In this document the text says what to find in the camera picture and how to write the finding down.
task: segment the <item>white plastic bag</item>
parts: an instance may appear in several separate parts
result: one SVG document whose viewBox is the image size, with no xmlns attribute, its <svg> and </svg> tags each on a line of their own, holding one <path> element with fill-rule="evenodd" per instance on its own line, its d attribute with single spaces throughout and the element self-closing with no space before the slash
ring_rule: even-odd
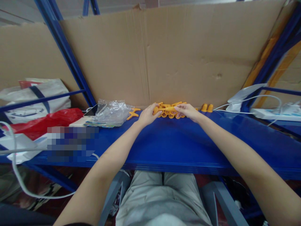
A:
<svg viewBox="0 0 301 226">
<path fill-rule="evenodd" d="M 68 92 L 68 89 L 64 86 L 60 79 L 53 79 L 49 82 L 26 89 L 20 89 L 19 87 L 4 89 L 0 92 L 0 99 L 10 101 L 7 104 L 10 105 L 43 97 L 60 95 Z M 71 101 L 69 96 L 66 96 L 43 103 L 16 108 L 6 111 L 5 114 L 13 124 L 16 124 L 45 117 L 48 113 L 54 113 L 70 107 Z"/>
</svg>

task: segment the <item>cardboard box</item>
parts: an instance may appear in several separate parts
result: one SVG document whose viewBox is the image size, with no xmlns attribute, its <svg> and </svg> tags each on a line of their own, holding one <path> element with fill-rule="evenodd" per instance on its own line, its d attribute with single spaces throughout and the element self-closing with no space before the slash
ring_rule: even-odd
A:
<svg viewBox="0 0 301 226">
<path fill-rule="evenodd" d="M 61 25 L 96 101 L 126 100 L 137 107 L 159 101 L 219 106 L 243 86 L 284 2 L 136 8 Z M 0 29 L 0 50 L 9 52 L 0 69 L 9 84 L 21 76 L 55 76 L 76 90 L 45 25 Z"/>
</svg>

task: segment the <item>khaki pants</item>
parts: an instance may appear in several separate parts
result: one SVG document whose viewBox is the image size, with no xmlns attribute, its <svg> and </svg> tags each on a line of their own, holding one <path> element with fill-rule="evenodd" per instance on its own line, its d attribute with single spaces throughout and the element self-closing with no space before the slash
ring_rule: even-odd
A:
<svg viewBox="0 0 301 226">
<path fill-rule="evenodd" d="M 116 226 L 123 225 L 129 212 L 152 201 L 177 200 L 191 208 L 200 218 L 211 225 L 210 219 L 200 198 L 193 174 L 162 174 L 160 172 L 136 171 L 116 216 Z"/>
</svg>

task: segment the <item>blue shelf surface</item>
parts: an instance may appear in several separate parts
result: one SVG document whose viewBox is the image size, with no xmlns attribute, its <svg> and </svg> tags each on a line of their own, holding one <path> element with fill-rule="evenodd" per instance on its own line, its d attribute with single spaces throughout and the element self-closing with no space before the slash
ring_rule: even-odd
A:
<svg viewBox="0 0 301 226">
<path fill-rule="evenodd" d="M 301 143 L 246 115 L 228 112 L 205 113 L 225 130 L 250 145 L 284 179 L 301 179 Z M 99 137 L 87 149 L 100 156 L 134 122 L 121 127 L 100 128 Z M 0 162 L 9 162 L 0 157 Z M 48 162 L 43 151 L 27 164 L 92 167 L 96 158 L 85 162 Z M 125 169 L 237 175 L 229 161 L 202 128 L 189 118 L 158 118 L 142 130 L 134 142 Z"/>
<path fill-rule="evenodd" d="M 301 138 L 301 122 L 278 120 L 274 123 L 274 125 L 283 129 L 285 132 L 288 132 L 296 137 Z"/>
</svg>

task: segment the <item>phone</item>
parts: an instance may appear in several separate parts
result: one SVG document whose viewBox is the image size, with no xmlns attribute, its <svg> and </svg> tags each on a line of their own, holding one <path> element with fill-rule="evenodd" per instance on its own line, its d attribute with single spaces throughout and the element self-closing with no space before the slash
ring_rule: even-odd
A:
<svg viewBox="0 0 301 226">
<path fill-rule="evenodd" d="M 107 106 L 107 104 L 95 105 L 87 113 L 84 114 L 84 117 L 95 116 L 97 109 L 100 109 L 98 113 L 101 113 L 105 109 L 106 106 Z"/>
</svg>

